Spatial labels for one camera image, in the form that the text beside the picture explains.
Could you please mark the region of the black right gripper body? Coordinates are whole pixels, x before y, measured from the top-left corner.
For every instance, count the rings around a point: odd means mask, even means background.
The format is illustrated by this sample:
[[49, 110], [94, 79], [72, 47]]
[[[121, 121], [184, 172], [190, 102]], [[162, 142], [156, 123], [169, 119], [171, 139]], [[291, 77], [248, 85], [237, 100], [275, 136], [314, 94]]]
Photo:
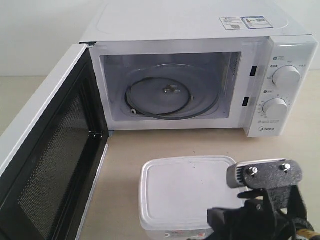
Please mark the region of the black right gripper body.
[[297, 186], [254, 189], [238, 194], [236, 209], [211, 208], [209, 240], [312, 240], [314, 228]]

